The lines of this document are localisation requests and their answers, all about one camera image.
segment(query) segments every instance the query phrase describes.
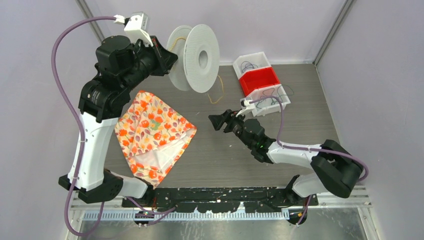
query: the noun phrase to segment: yellow wire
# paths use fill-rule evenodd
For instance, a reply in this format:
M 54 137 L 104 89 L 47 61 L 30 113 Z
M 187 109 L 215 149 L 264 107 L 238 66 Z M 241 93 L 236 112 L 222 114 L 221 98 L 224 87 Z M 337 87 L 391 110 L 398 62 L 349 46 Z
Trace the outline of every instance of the yellow wire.
M 185 37 L 183 37 L 183 36 L 180 36 L 180 37 L 177 37 L 174 41 L 173 41 L 173 44 L 172 44 L 172 46 L 169 48 L 169 51 L 171 52 L 173 49 L 174 49 L 174 47 L 175 47 L 175 45 L 177 45 L 177 42 L 178 42 L 178 40 L 180 40 L 180 39 L 182 39 L 182 40 L 187 40 Z M 211 96 L 209 95 L 209 93 L 207 94 L 207 97 L 209 98 L 209 102 L 211 103 L 211 104 L 217 104 L 223 97 L 224 97 L 224 95 L 225 95 L 225 92 L 224 92 L 224 82 L 223 82 L 223 79 L 218 75 L 218 78 L 219 78 L 219 80 L 221 81 L 221 86 L 222 86 L 222 96 L 220 96 L 219 98 L 218 98 L 218 100 L 216 100 L 216 101 L 212 101 L 212 98 L 211 98 Z
M 209 98 L 209 102 L 211 104 L 217 104 L 224 96 L 225 96 L 225 92 L 224 92 L 224 83 L 223 83 L 223 79 L 218 75 L 219 80 L 221 81 L 221 86 L 222 86 L 222 96 L 220 96 L 218 98 L 218 100 L 216 101 L 212 101 L 211 96 L 209 95 L 209 93 L 207 94 L 207 97 Z
M 172 44 L 171 48 L 169 49 L 170 52 L 172 51 L 172 49 L 174 49 L 175 45 L 177 45 L 177 41 L 180 40 L 180 39 L 186 40 L 186 38 L 183 37 L 183 36 L 177 37 L 175 39 L 175 41 L 173 41 L 173 44 Z

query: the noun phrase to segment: white connector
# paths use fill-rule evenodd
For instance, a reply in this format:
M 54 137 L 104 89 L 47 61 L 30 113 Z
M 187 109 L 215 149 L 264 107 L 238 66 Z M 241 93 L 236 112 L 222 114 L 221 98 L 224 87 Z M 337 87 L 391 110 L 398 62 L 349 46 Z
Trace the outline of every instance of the white connector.
M 235 115 L 236 117 L 238 117 L 239 115 L 246 115 L 250 112 L 252 112 L 255 109 L 255 104 L 251 103 L 252 98 L 251 97 L 245 97 L 240 99 L 240 104 L 241 104 L 241 110 L 238 111 L 237 115 Z
M 113 17 L 116 18 L 113 23 L 115 23 L 115 24 L 125 24 L 125 17 L 124 16 L 122 16 L 122 15 L 115 15 Z
M 141 39 L 146 47 L 153 46 L 150 35 L 144 30 L 147 26 L 148 18 L 144 15 L 133 15 L 123 29 L 131 43 L 135 44 Z

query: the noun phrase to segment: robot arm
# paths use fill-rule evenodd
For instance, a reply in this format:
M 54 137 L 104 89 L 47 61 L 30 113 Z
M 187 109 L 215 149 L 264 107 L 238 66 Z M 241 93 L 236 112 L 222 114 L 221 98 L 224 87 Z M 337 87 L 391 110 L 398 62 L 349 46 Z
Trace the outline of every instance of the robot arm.
M 115 17 L 115 23 L 125 25 L 128 37 L 110 36 L 96 49 L 97 75 L 82 88 L 78 104 L 86 139 L 74 190 L 79 190 L 78 197 L 88 204 L 116 196 L 141 198 L 151 188 L 141 179 L 104 169 L 106 152 L 123 107 L 131 100 L 130 91 L 149 76 L 168 74 L 178 59 L 145 31 L 147 15 Z M 59 184 L 68 190 L 76 170 L 79 139 L 69 173 L 59 178 Z
M 347 157 L 317 151 L 323 149 L 349 154 L 333 140 L 315 145 L 278 143 L 265 135 L 265 129 L 257 119 L 244 121 L 244 114 L 252 109 L 253 104 L 250 101 L 251 99 L 242 99 L 240 111 L 228 109 L 223 114 L 210 115 L 209 120 L 214 129 L 220 130 L 225 123 L 224 133 L 233 132 L 261 163 L 286 163 L 312 169 L 313 173 L 296 175 L 287 185 L 286 197 L 293 199 L 293 202 L 323 192 L 330 192 L 341 198 L 350 196 L 363 166 Z

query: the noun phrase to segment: white bin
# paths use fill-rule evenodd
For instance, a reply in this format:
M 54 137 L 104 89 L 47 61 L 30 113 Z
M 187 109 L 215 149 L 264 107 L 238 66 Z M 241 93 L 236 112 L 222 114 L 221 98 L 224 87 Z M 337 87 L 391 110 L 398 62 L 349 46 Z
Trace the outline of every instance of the white bin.
M 232 64 L 237 78 L 240 79 L 244 73 L 253 69 L 271 67 L 270 62 L 263 51 L 239 56 Z
M 286 90 L 284 90 L 281 84 L 255 89 L 248 95 L 248 97 L 251 97 L 252 100 L 258 100 L 266 96 L 275 96 L 279 98 L 282 102 L 283 110 L 286 108 L 287 104 L 290 104 L 289 96 L 287 96 Z M 255 103 L 254 105 L 255 109 L 252 111 L 254 117 L 265 116 L 275 112 L 281 113 L 280 104 L 274 98 L 267 98 Z

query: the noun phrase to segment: white spool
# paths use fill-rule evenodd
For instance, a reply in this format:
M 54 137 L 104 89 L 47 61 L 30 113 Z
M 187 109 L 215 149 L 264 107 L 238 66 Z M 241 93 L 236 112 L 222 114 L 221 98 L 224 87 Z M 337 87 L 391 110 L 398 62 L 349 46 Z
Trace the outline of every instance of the white spool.
M 178 60 L 171 69 L 169 77 L 179 90 L 187 91 L 188 87 L 191 87 L 198 93 L 205 93 L 211 89 L 218 76 L 220 66 L 218 40 L 214 31 L 205 24 L 193 27 L 186 36 L 189 29 L 189 26 L 179 26 L 169 38 L 168 49 L 177 38 L 186 38 L 184 47 L 180 43 L 184 41 L 179 40 L 171 51 L 178 55 Z
M 190 85 L 187 81 L 186 73 L 184 72 L 184 61 L 182 59 L 184 59 L 184 48 L 186 47 L 186 39 L 192 29 L 193 28 L 191 26 L 187 25 L 182 25 L 175 28 L 175 30 L 169 36 L 168 44 L 166 45 L 166 49 L 178 55 L 178 60 L 174 63 L 168 76 L 172 84 L 181 91 L 190 90 Z

